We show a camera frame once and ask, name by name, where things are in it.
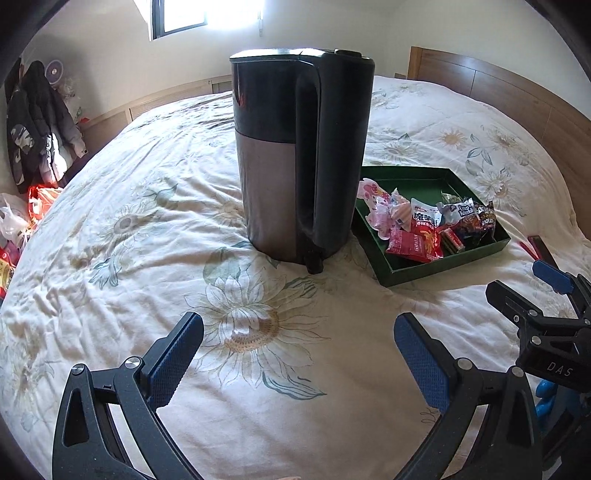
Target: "white wall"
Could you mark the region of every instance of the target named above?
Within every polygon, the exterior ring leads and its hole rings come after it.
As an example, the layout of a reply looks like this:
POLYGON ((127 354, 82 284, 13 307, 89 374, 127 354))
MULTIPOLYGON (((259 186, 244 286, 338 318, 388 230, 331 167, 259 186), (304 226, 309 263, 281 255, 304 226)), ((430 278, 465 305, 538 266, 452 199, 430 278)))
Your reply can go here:
POLYGON ((266 0, 262 37, 256 25, 233 31, 205 26, 149 42, 133 0, 70 0, 23 58, 27 64, 62 60, 89 118, 168 87, 229 74, 228 57, 247 48, 357 50, 385 74, 384 6, 392 2, 372 2, 380 8, 342 0, 266 0))
POLYGON ((411 46, 459 53, 518 73, 591 118, 591 83, 554 27, 525 0, 406 0, 388 34, 388 71, 411 46))
POLYGON ((4 87, 0 88, 0 193, 16 195, 17 185, 12 179, 6 147, 6 96, 4 87))

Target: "window frame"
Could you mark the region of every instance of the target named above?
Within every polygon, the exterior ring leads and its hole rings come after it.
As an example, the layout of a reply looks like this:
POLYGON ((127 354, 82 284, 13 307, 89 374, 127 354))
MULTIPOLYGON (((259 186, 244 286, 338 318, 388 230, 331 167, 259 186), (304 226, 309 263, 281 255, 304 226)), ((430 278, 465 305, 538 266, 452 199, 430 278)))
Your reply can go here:
POLYGON ((207 12, 204 12, 204 21, 186 27, 176 28, 175 30, 164 30, 164 3, 166 0, 152 0, 152 37, 153 39, 162 38, 191 28, 203 27, 207 25, 207 12))

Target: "wooden headboard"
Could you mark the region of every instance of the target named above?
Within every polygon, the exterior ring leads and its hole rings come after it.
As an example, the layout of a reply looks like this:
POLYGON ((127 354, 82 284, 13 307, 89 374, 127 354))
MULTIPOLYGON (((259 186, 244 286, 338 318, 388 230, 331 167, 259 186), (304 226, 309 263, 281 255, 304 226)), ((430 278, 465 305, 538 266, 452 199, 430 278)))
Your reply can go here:
POLYGON ((80 124, 86 148, 88 149, 88 154, 85 155, 83 160, 86 164, 107 143, 119 135, 127 125, 142 113, 149 112, 152 108, 185 98, 229 92, 230 90, 232 90, 231 75, 198 80, 139 98, 93 118, 85 124, 80 124))
POLYGON ((524 127, 558 165, 577 223, 591 239, 591 120, 540 85, 463 55, 412 47, 407 78, 488 103, 524 127))

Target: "blue gripper pad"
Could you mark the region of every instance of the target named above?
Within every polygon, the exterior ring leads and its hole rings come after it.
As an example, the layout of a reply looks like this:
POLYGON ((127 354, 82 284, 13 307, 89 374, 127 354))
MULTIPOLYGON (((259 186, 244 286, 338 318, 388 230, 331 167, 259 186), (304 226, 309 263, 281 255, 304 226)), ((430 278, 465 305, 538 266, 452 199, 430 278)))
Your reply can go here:
POLYGON ((144 355, 140 382, 153 410, 168 405, 202 341, 202 318, 187 312, 168 336, 156 340, 144 355))
POLYGON ((427 404, 443 415, 449 406, 449 380, 439 367, 417 330, 429 339, 428 333, 414 316, 403 313, 394 323, 394 341, 404 357, 427 404))
POLYGON ((536 260, 534 262, 532 271, 536 277, 550 285, 556 293, 566 295, 567 293, 572 293, 574 290, 574 285, 566 273, 554 268, 552 265, 548 265, 542 260, 536 260))

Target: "small fan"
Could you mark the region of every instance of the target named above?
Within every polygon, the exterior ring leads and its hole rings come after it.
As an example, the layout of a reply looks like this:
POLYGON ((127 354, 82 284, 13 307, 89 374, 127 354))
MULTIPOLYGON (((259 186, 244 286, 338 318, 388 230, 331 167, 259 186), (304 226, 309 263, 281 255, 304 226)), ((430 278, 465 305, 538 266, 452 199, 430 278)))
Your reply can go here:
POLYGON ((52 60, 45 69, 45 77, 49 85, 57 85, 64 75, 64 64, 59 60, 52 60))

